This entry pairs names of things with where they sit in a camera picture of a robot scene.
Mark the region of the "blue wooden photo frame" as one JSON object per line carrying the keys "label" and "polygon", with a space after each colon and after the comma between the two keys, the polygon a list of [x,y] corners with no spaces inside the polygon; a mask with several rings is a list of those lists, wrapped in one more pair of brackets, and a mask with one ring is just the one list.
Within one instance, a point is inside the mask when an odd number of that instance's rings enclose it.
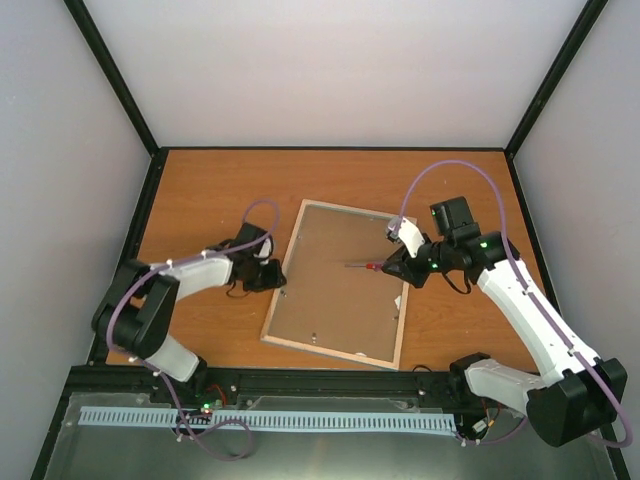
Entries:
{"label": "blue wooden photo frame", "polygon": [[408,284],[346,263],[384,262],[392,216],[305,199],[284,255],[285,286],[273,294],[266,343],[397,370]]}

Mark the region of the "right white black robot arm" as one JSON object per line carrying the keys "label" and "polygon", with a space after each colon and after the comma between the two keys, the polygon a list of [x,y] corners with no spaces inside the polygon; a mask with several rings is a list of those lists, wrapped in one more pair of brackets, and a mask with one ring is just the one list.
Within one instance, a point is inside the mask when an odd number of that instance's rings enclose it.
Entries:
{"label": "right white black robot arm", "polygon": [[435,274],[463,274],[508,320],[538,369],[529,374],[487,354],[450,366],[456,393],[494,400],[523,415],[548,445],[559,447],[616,420],[627,372],[604,361],[568,327],[532,280],[515,247],[498,231],[484,233],[463,197],[430,207],[440,240],[432,241],[403,216],[387,237],[399,244],[381,271],[415,288]]}

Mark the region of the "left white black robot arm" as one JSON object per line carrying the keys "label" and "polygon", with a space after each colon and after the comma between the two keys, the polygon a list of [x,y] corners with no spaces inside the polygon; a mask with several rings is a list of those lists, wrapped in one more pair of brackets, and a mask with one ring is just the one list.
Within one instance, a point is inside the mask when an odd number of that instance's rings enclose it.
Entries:
{"label": "left white black robot arm", "polygon": [[116,272],[92,319],[92,329],[110,349],[123,351],[173,380],[186,402],[208,390],[207,363],[169,334],[175,304],[211,288],[261,293],[286,285],[273,257],[268,231],[244,222],[236,237],[192,257],[147,264],[125,262]]}

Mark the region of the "red purple handled screwdriver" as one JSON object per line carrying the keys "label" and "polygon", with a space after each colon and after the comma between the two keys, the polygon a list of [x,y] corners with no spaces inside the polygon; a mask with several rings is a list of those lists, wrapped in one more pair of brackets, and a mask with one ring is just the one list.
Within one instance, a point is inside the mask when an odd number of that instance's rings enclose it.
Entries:
{"label": "red purple handled screwdriver", "polygon": [[345,268],[358,268],[365,269],[374,272],[379,272],[382,268],[382,264],[378,262],[366,262],[366,263],[346,263]]}

